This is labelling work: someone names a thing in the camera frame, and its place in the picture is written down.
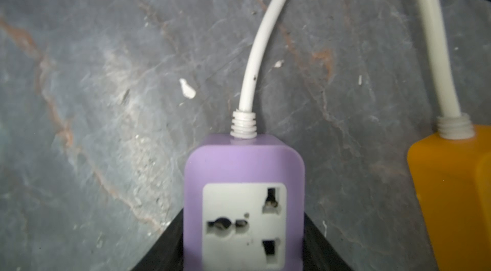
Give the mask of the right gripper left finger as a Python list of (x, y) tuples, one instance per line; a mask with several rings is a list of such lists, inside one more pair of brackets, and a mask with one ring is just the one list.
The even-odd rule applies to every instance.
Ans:
[(177, 214), (131, 271), (183, 271), (184, 210)]

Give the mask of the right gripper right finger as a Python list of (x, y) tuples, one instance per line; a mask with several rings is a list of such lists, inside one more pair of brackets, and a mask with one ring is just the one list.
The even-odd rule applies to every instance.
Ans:
[(353, 271), (336, 252), (314, 222), (304, 214), (304, 271)]

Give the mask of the purple power strip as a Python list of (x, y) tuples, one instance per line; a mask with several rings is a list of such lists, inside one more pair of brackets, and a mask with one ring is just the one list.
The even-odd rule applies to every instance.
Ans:
[(302, 270), (305, 165), (258, 134), (253, 100), (263, 56), (286, 0), (271, 0), (245, 68), (229, 134), (212, 134), (184, 170), (185, 270)]

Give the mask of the orange power strip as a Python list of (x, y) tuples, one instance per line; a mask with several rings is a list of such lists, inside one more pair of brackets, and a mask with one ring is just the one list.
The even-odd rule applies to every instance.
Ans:
[(490, 269), (490, 127), (462, 112), (439, 0), (418, 0), (441, 116), (407, 162), (440, 270)]

